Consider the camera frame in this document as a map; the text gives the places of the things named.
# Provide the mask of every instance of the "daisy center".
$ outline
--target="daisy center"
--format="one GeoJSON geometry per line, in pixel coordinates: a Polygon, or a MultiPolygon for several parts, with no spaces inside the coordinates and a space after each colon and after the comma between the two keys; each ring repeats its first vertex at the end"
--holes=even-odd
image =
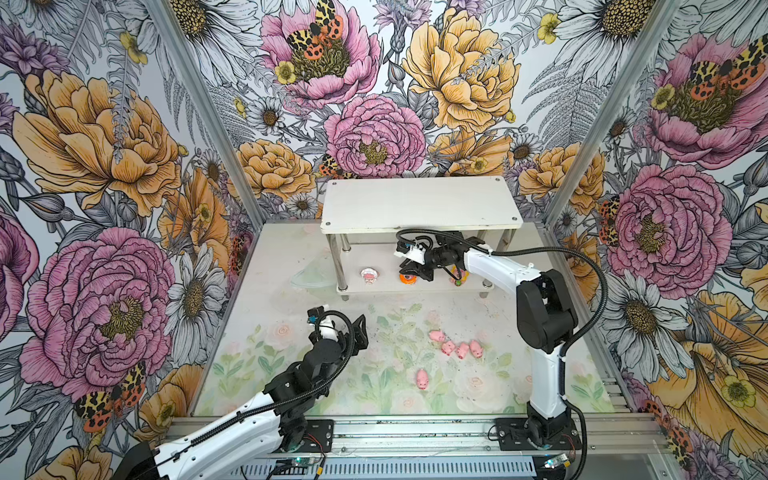
{"type": "Polygon", "coordinates": [[[526,158],[529,154],[531,154],[531,147],[526,144],[519,145],[512,151],[512,156],[515,160],[526,158]]]}
{"type": "Polygon", "coordinates": [[[360,153],[366,156],[366,163],[368,165],[380,165],[386,160],[386,147],[377,141],[372,141],[370,145],[366,145],[361,141],[358,148],[360,153]]]}
{"type": "Polygon", "coordinates": [[[144,319],[144,308],[141,307],[141,302],[131,297],[112,303],[109,306],[109,313],[109,322],[99,327],[99,330],[102,335],[110,339],[118,333],[125,335],[126,339],[133,339],[141,326],[141,320],[144,319]]]}
{"type": "Polygon", "coordinates": [[[656,0],[613,0],[603,11],[603,29],[616,37],[634,37],[656,0]]]}
{"type": "Polygon", "coordinates": [[[664,245],[664,239],[658,235],[664,232],[664,225],[655,223],[651,219],[651,214],[643,217],[641,225],[640,233],[635,237],[640,244],[640,249],[645,253],[656,253],[664,245]]]}
{"type": "Polygon", "coordinates": [[[170,0],[170,7],[187,35],[197,35],[205,29],[205,11],[197,0],[170,0]]]}
{"type": "Polygon", "coordinates": [[[188,318],[195,318],[203,309],[203,283],[199,280],[192,280],[187,287],[187,294],[184,295],[184,312],[188,318]]]}
{"type": "Polygon", "coordinates": [[[274,110],[265,110],[262,119],[267,127],[274,127],[277,123],[277,113],[274,110]]]}
{"type": "Polygon", "coordinates": [[[656,331],[656,317],[641,301],[628,301],[625,311],[627,312],[627,319],[630,325],[637,332],[650,335],[656,331]]]}

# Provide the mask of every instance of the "toy pig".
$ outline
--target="toy pig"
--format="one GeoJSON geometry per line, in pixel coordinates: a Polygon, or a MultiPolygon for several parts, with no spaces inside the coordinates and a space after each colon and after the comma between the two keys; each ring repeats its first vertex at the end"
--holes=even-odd
{"type": "Polygon", "coordinates": [[[467,356],[467,353],[469,352],[469,345],[466,344],[466,342],[462,342],[461,345],[458,346],[456,349],[456,356],[463,360],[464,357],[467,356]]]}
{"type": "Polygon", "coordinates": [[[445,342],[442,344],[442,347],[440,350],[442,350],[442,352],[447,356],[450,356],[451,352],[453,352],[455,348],[456,348],[456,345],[451,340],[449,340],[448,342],[445,342]]]}
{"type": "Polygon", "coordinates": [[[416,373],[416,386],[418,386],[421,390],[427,390],[428,385],[429,376],[427,375],[427,372],[425,372],[424,369],[419,370],[416,373]]]}
{"type": "Polygon", "coordinates": [[[429,339],[433,342],[445,342],[445,334],[440,330],[429,332],[429,339]]]}
{"type": "Polygon", "coordinates": [[[469,350],[472,352],[472,355],[474,355],[476,359],[482,356],[482,346],[477,340],[472,340],[469,343],[469,350]]]}

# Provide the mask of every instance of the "white shelf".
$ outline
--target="white shelf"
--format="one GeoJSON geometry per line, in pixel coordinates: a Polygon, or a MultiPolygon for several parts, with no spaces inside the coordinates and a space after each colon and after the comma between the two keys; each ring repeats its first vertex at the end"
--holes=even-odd
{"type": "Polygon", "coordinates": [[[341,264],[346,275],[347,288],[342,295],[359,293],[415,293],[415,292],[488,292],[492,288],[482,285],[482,277],[469,275],[467,281],[456,286],[449,281],[444,270],[435,270],[435,279],[424,279],[406,285],[400,281],[400,257],[395,257],[394,243],[358,243],[349,252],[341,253],[341,264]],[[373,268],[379,272],[376,282],[368,284],[360,276],[360,270],[373,268]]]}
{"type": "Polygon", "coordinates": [[[324,201],[320,229],[326,235],[394,233],[408,227],[507,230],[523,224],[498,176],[331,180],[324,201]]]}

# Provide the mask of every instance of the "yellow flower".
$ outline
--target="yellow flower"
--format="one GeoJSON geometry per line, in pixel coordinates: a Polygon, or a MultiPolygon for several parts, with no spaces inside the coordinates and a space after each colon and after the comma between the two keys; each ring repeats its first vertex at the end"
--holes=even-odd
{"type": "Polygon", "coordinates": [[[725,377],[723,383],[725,385],[720,389],[720,394],[727,402],[740,409],[755,406],[755,387],[751,383],[733,375],[725,377]]]}
{"type": "Polygon", "coordinates": [[[174,417],[190,414],[190,404],[203,376],[201,365],[182,365],[170,371],[157,391],[141,405],[139,416],[146,422],[134,437],[149,442],[151,448],[161,443],[174,417]]]}
{"type": "Polygon", "coordinates": [[[181,168],[174,161],[178,146],[148,99],[131,92],[130,123],[123,140],[123,158],[114,158],[112,97],[103,78],[86,85],[80,78],[47,70],[43,78],[29,75],[27,91],[46,115],[14,115],[13,139],[41,178],[44,192],[84,192],[81,207],[98,204],[107,189],[119,190],[136,202],[139,215],[149,217],[163,197],[181,186],[181,168]]]}
{"type": "Polygon", "coordinates": [[[457,14],[449,8],[443,23],[441,32],[425,23],[413,33],[402,67],[419,83],[411,90],[434,92],[438,101],[435,123],[439,127],[482,133],[495,123],[494,117],[504,117],[509,111],[520,64],[515,65],[510,53],[497,58],[490,68],[460,78],[487,54],[498,56],[498,34],[481,30],[480,21],[468,16],[466,10],[457,14]]]}
{"type": "MultiPolygon", "coordinates": [[[[533,161],[536,168],[529,168],[520,174],[520,194],[535,195],[541,198],[560,188],[568,169],[571,168],[581,142],[566,148],[555,147],[536,155],[533,161]]],[[[571,196],[571,205],[580,215],[589,214],[598,199],[603,196],[603,170],[605,156],[598,152],[592,157],[592,163],[581,177],[576,191],[571,196]]]]}
{"type": "Polygon", "coordinates": [[[445,173],[446,177],[467,175],[500,175],[509,158],[509,136],[493,139],[492,135],[481,135],[459,128],[449,134],[439,135],[429,146],[429,152],[453,162],[445,173]]]}
{"type": "MultiPolygon", "coordinates": [[[[288,200],[292,195],[310,192],[315,187],[312,164],[285,144],[268,140],[247,142],[240,145],[235,155],[256,198],[265,193],[288,200]]],[[[231,179],[227,189],[236,196],[231,179]]]]}
{"type": "Polygon", "coordinates": [[[654,94],[653,99],[650,101],[651,107],[657,110],[663,110],[667,107],[667,104],[674,97],[674,87],[672,84],[666,84],[663,87],[659,87],[654,94]]]}
{"type": "Polygon", "coordinates": [[[227,272],[230,260],[230,227],[227,210],[220,200],[219,187],[207,178],[203,169],[195,168],[184,194],[170,195],[157,219],[160,244],[165,249],[182,251],[190,248],[199,252],[203,245],[214,250],[214,259],[227,272]]]}
{"type": "Polygon", "coordinates": [[[537,33],[538,39],[544,40],[544,43],[547,45],[551,44],[558,37],[554,34],[554,28],[560,24],[561,22],[556,13],[548,13],[541,17],[541,22],[539,22],[540,27],[537,33]]]}
{"type": "Polygon", "coordinates": [[[248,116],[248,114],[245,112],[245,104],[242,100],[240,100],[240,97],[235,97],[235,109],[237,110],[237,114],[242,118],[246,118],[248,116]]]}
{"type": "Polygon", "coordinates": [[[730,449],[753,456],[768,445],[768,324],[731,292],[703,290],[691,306],[696,340],[673,334],[694,369],[683,379],[667,368],[648,388],[683,426],[712,439],[733,430],[730,449]]]}
{"type": "Polygon", "coordinates": [[[139,42],[136,37],[124,31],[120,34],[120,43],[128,51],[128,56],[134,63],[147,64],[147,54],[139,50],[139,42]]]}
{"type": "Polygon", "coordinates": [[[281,61],[275,67],[277,81],[283,85],[292,84],[296,81],[296,67],[289,61],[281,61]]]}

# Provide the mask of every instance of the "black bracket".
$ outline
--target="black bracket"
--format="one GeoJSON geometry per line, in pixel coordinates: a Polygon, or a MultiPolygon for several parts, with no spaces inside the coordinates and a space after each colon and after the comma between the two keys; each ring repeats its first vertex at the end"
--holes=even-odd
{"type": "MultiPolygon", "coordinates": [[[[539,449],[528,440],[528,419],[520,418],[502,418],[496,419],[496,435],[498,436],[498,447],[502,452],[511,452],[514,450],[532,450],[539,449]]],[[[542,455],[549,455],[549,450],[565,450],[569,452],[581,450],[581,437],[576,431],[576,423],[569,419],[568,426],[550,443],[549,449],[542,449],[542,455]]]]}
{"type": "MultiPolygon", "coordinates": [[[[333,425],[333,420],[308,420],[304,435],[315,437],[323,447],[323,451],[329,453],[333,447],[333,425]]],[[[304,439],[296,451],[301,453],[320,453],[320,445],[304,439]]]]}

